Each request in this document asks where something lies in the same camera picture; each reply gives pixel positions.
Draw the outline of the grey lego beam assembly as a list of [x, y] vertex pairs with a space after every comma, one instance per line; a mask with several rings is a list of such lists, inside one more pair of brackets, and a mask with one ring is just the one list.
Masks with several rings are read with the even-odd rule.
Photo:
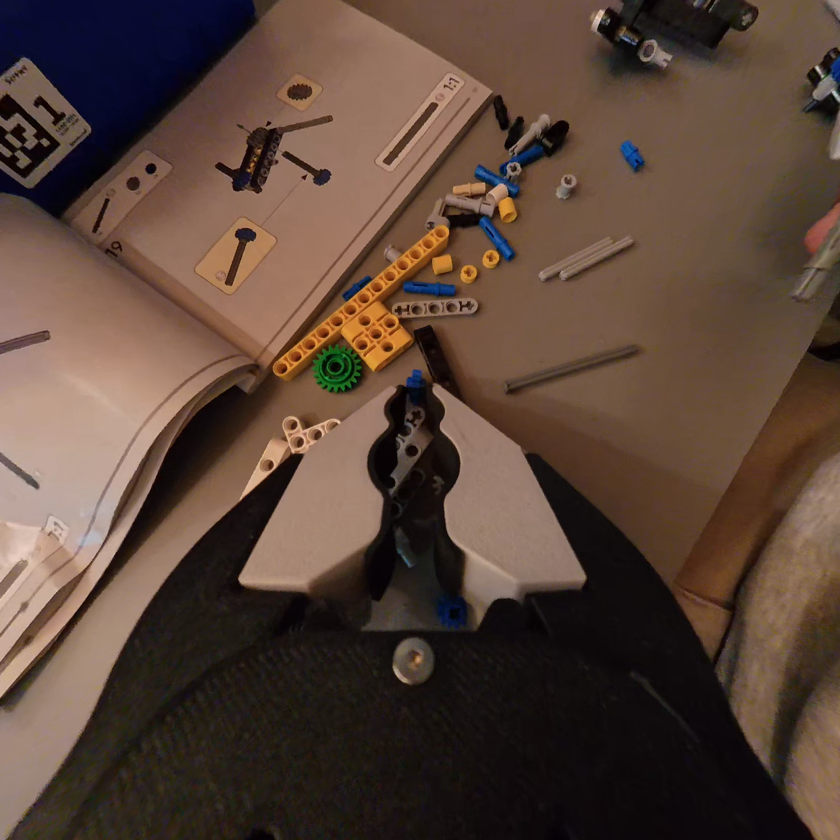
[[405, 388], [405, 416], [396, 432], [396, 462], [388, 478], [396, 551], [414, 570], [411, 584], [403, 588], [419, 621], [459, 631], [469, 622], [467, 603], [440, 584], [435, 570], [435, 559], [443, 550], [443, 499], [452, 479], [429, 423], [430, 389], [424, 373], [414, 369]]

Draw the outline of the light grey lego axle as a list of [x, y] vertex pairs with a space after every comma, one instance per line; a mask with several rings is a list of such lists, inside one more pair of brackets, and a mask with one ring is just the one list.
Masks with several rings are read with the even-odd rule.
[[625, 250], [634, 246], [634, 244], [635, 240], [631, 236], [621, 238], [620, 240], [616, 241], [614, 245], [608, 246], [600, 253], [584, 258], [581, 262], [577, 263], [576, 265], [562, 270], [560, 273], [560, 278], [563, 281], [571, 280], [584, 273], [585, 271], [589, 270], [590, 268], [593, 268], [601, 264], [602, 262], [605, 262], [611, 259], [612, 257], [621, 254]]
[[608, 246], [612, 245], [614, 245], [612, 238], [607, 237], [601, 239], [595, 242], [593, 245], [586, 246], [582, 250], [562, 258], [560, 261], [552, 264], [551, 266], [541, 269], [538, 273], [538, 278], [540, 281], [546, 281], [555, 278], [561, 273], [562, 270], [576, 265], [577, 263], [581, 262], [584, 258], [600, 253]]

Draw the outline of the long yellow lego beam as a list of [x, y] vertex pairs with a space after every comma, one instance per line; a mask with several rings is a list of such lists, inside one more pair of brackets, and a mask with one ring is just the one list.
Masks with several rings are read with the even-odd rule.
[[445, 225], [438, 225], [426, 233], [349, 301], [279, 357], [272, 368], [274, 374], [285, 382], [296, 378], [322, 348], [337, 339], [346, 322], [361, 314], [373, 303], [388, 298], [404, 281], [414, 278], [434, 257], [444, 252], [448, 239], [449, 228]]

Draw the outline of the black lego beam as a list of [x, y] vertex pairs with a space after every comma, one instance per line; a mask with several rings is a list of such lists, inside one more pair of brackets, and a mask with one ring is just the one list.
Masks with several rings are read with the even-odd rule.
[[434, 328], [427, 325], [415, 329], [414, 339], [416, 346], [421, 351], [432, 381], [452, 396], [460, 399], [461, 393], [454, 373]]

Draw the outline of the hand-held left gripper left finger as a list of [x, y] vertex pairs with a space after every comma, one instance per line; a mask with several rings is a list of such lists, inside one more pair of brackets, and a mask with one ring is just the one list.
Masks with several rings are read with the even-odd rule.
[[385, 509], [369, 457], [391, 428], [396, 395], [386, 387], [302, 457], [239, 574], [244, 588], [334, 601], [369, 595], [364, 556]]

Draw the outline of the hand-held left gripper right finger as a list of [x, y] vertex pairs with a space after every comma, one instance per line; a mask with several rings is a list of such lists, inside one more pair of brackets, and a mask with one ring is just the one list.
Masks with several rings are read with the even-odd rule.
[[579, 591], [585, 571], [523, 449], [441, 385], [433, 394], [443, 407], [439, 432], [458, 456], [444, 519], [464, 556], [457, 579], [467, 603]]

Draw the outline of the white angled lego beam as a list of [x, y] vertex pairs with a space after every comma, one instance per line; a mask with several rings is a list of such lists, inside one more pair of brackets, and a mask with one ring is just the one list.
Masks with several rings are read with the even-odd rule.
[[287, 441], [289, 450], [294, 455], [304, 455], [311, 446], [323, 439], [326, 434], [338, 427], [341, 421], [331, 418], [313, 426], [304, 427], [302, 420], [296, 416], [286, 416], [282, 421], [282, 433]]

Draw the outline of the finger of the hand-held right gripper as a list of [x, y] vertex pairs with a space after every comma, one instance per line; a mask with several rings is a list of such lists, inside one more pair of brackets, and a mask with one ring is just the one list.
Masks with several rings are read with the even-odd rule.
[[824, 286], [838, 265], [838, 261], [839, 226], [834, 225], [804, 267], [801, 277], [791, 293], [791, 299], [798, 302], [811, 301]]

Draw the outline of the thin grey lego liftarm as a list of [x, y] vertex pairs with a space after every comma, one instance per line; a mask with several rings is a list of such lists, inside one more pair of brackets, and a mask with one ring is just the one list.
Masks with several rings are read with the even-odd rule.
[[435, 319], [465, 317], [477, 314], [479, 303], [474, 298], [455, 297], [399, 301], [392, 305], [391, 312], [399, 320]]

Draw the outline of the black lego assembly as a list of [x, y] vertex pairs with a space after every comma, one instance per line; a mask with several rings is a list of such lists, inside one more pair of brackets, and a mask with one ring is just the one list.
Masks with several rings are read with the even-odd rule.
[[643, 65], [667, 68], [672, 55], [652, 36], [659, 33], [688, 46], [715, 49], [727, 32], [744, 32], [759, 9], [746, 1], [624, 1], [591, 16], [590, 30]]

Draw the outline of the long white lego beam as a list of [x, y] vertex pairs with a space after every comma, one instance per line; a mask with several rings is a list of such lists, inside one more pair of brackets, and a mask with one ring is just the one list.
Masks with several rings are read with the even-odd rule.
[[282, 465], [290, 455], [291, 449], [286, 438], [282, 436], [273, 437], [259, 457], [257, 465], [249, 478], [240, 499], [245, 498], [273, 471]]

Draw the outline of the green lego gear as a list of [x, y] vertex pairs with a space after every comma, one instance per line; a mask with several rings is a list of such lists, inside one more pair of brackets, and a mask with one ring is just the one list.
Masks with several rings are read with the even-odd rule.
[[344, 393], [360, 382], [362, 361], [355, 351], [334, 344], [324, 348], [315, 357], [312, 374], [324, 391]]

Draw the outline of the blue white lego assembly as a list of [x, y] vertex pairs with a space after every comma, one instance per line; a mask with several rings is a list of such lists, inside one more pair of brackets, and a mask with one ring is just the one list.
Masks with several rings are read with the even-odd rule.
[[803, 112], [825, 111], [835, 116], [834, 126], [828, 144], [828, 156], [839, 160], [839, 48], [829, 49], [822, 60], [806, 74], [812, 87]]

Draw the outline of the lego instruction booklet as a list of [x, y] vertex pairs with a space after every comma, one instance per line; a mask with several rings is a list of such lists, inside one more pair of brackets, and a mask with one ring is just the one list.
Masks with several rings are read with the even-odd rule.
[[251, 391], [492, 96], [344, 2], [277, 2], [59, 216], [2, 192], [2, 695], [192, 416]]

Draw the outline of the yellow angular lego beam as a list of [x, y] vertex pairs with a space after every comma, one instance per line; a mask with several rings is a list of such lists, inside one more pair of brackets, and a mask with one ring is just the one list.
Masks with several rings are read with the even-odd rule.
[[347, 321], [341, 334], [362, 361], [381, 371], [414, 343], [414, 336], [384, 304], [374, 302]]

